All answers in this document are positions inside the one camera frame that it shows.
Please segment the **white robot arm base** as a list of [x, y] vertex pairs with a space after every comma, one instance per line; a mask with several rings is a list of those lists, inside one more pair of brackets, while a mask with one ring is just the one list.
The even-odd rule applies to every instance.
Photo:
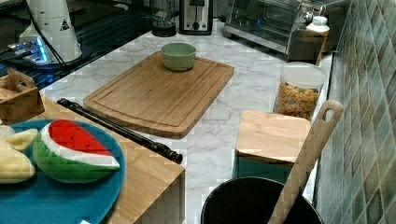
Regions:
[[20, 41], [32, 41], [36, 65], [71, 63], [82, 55], [66, 0], [25, 0], [31, 24]]

